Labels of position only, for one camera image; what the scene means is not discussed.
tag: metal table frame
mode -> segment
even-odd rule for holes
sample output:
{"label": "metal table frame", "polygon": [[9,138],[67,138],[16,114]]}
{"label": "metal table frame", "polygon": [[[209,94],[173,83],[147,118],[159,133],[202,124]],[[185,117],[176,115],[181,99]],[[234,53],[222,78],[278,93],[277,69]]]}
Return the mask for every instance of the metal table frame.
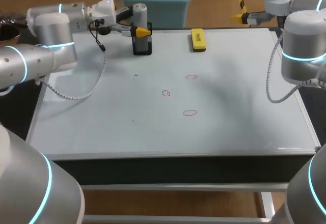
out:
{"label": "metal table frame", "polygon": [[174,191],[258,191],[264,218],[192,217],[192,216],[140,216],[140,215],[85,215],[88,223],[272,223],[274,204],[271,191],[285,192],[287,183],[275,184],[133,184],[85,185],[83,190],[174,190]]}

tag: red circle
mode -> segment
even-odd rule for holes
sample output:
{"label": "red circle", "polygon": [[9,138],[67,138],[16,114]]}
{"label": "red circle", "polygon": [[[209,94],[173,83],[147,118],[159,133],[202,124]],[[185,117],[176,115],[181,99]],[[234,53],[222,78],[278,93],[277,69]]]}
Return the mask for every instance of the red circle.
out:
{"label": "red circle", "polygon": [[185,78],[188,80],[195,79],[197,76],[196,75],[187,75]]}
{"label": "red circle", "polygon": [[[186,112],[189,112],[189,111],[193,112],[193,114],[191,114],[191,115],[187,115],[187,114],[185,114]],[[185,112],[183,112],[183,115],[184,115],[184,116],[194,116],[195,114],[197,114],[197,111],[194,110],[194,109],[189,109],[189,110],[186,110]]]}
{"label": "red circle", "polygon": [[171,93],[168,90],[163,90],[162,95],[165,96],[165,97],[169,97],[171,95]]}

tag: black marker holder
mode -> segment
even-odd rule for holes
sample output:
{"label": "black marker holder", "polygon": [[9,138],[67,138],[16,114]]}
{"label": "black marker holder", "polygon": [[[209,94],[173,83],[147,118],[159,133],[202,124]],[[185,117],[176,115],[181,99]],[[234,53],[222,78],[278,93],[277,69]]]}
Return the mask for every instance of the black marker holder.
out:
{"label": "black marker holder", "polygon": [[147,22],[147,29],[151,31],[151,35],[147,36],[148,39],[148,49],[147,51],[139,52],[136,50],[135,37],[132,37],[132,50],[133,55],[151,55],[152,54],[152,23]]}

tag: white cable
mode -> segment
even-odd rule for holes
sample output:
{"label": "white cable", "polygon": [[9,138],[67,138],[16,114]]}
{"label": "white cable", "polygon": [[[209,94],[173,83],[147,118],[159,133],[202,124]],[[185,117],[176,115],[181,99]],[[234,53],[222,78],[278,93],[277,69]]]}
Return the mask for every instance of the white cable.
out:
{"label": "white cable", "polygon": [[84,95],[84,96],[81,96],[81,97],[70,97],[70,96],[67,96],[61,92],[59,92],[57,89],[55,89],[51,84],[49,84],[48,82],[46,82],[44,79],[42,78],[39,78],[38,80],[36,80],[36,84],[38,83],[43,83],[45,84],[48,88],[50,88],[55,94],[57,94],[58,96],[62,97],[62,98],[65,98],[65,99],[69,99],[69,100],[82,100],[82,99],[86,99],[88,98],[89,96],[91,96],[93,94],[93,92],[95,91],[95,89],[97,88],[97,86],[99,85],[100,81],[102,80],[102,77],[104,75],[104,71],[105,71],[105,64],[106,64],[106,59],[105,59],[105,52],[103,52],[103,67],[102,67],[102,70],[101,70],[101,74],[100,76],[98,77],[97,79],[97,82],[96,84],[94,85],[94,87],[92,88],[92,90]]}
{"label": "white cable", "polygon": [[281,103],[281,102],[285,101],[286,99],[288,99],[300,87],[303,87],[303,86],[308,85],[308,84],[315,84],[315,85],[320,86],[323,89],[326,89],[326,82],[320,81],[320,80],[315,78],[315,79],[309,79],[309,80],[305,80],[305,81],[300,82],[298,85],[296,85],[294,88],[292,88],[291,91],[288,94],[286,94],[281,99],[273,100],[270,97],[270,94],[269,94],[269,78],[270,78],[270,73],[271,73],[271,66],[272,66],[272,63],[273,63],[273,59],[274,59],[274,55],[275,55],[275,52],[277,50],[277,47],[279,46],[281,40],[283,39],[283,35],[284,35],[284,33],[282,33],[280,35],[279,39],[275,43],[274,49],[271,52],[270,59],[269,59],[267,78],[266,78],[266,93],[267,93],[267,98],[269,99],[269,101],[272,102],[272,103]]}

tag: red ink drawing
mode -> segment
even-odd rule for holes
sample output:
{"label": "red ink drawing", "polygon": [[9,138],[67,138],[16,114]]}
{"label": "red ink drawing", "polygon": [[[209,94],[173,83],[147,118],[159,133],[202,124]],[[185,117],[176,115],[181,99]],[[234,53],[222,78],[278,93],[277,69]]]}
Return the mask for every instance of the red ink drawing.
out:
{"label": "red ink drawing", "polygon": [[196,75],[187,75],[185,78],[188,80],[195,79],[197,76]]}
{"label": "red ink drawing", "polygon": [[193,109],[186,110],[185,112],[183,112],[184,116],[194,116],[195,114],[197,114],[197,111]]}
{"label": "red ink drawing", "polygon": [[168,90],[163,90],[162,95],[165,96],[165,97],[169,97],[171,94],[170,94],[170,92]]}

